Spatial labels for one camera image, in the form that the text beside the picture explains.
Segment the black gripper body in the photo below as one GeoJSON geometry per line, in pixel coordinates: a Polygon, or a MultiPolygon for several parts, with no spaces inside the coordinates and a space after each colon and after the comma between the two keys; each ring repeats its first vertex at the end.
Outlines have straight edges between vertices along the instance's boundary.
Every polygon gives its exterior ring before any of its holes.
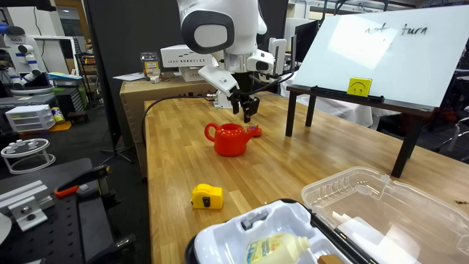
{"type": "Polygon", "coordinates": [[[260,100],[255,97],[257,82],[254,76],[251,73],[233,73],[233,78],[238,81],[239,89],[232,97],[227,97],[229,101],[230,98],[238,97],[241,108],[244,108],[242,104],[245,101],[255,101],[258,107],[260,100]]]}

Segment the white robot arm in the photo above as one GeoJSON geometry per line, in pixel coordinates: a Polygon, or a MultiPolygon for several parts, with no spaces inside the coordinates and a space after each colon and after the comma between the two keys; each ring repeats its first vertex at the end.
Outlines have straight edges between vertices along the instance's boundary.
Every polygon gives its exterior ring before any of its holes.
{"type": "Polygon", "coordinates": [[[258,48],[257,37],[267,32],[258,0],[176,0],[184,42],[211,62],[198,73],[223,94],[233,113],[248,123],[260,98],[241,79],[252,73],[271,76],[276,57],[258,48]]]}

